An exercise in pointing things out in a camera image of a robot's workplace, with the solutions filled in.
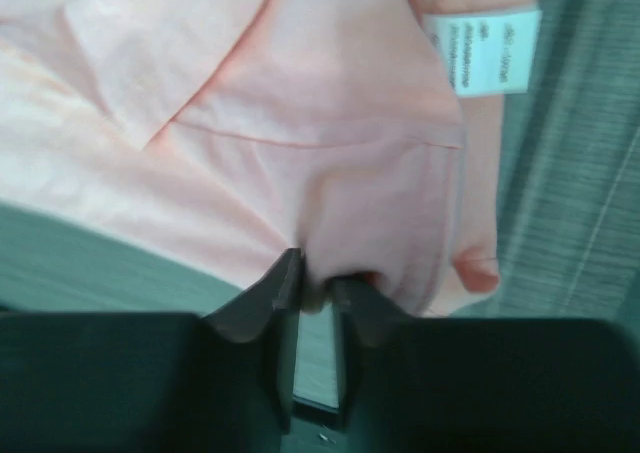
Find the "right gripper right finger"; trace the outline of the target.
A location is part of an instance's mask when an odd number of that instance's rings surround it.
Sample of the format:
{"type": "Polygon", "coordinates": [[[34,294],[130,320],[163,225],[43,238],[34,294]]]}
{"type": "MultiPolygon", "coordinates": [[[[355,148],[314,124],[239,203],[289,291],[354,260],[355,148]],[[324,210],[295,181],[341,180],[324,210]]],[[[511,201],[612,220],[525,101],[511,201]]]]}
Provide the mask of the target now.
{"type": "Polygon", "coordinates": [[[335,279],[351,452],[635,452],[639,361],[591,319],[431,319],[335,279]]]}

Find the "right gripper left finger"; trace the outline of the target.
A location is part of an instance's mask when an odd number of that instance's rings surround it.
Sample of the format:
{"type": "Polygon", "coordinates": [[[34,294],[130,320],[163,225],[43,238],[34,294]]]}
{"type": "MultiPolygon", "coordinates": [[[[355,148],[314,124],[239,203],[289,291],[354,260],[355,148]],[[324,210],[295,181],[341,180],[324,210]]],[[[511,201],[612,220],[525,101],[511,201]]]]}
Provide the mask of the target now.
{"type": "Polygon", "coordinates": [[[5,452],[277,452],[305,279],[289,249],[217,311],[3,313],[5,452]]]}

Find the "salmon pink t-shirt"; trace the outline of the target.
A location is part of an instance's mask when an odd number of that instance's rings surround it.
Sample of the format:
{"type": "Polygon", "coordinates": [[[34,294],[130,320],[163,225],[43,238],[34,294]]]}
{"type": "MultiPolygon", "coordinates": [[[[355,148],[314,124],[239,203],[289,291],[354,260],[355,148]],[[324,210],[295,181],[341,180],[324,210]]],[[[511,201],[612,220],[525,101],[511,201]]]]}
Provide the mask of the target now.
{"type": "Polygon", "coordinates": [[[538,0],[1,0],[1,200],[237,289],[289,248],[444,316],[500,282],[538,0]]]}

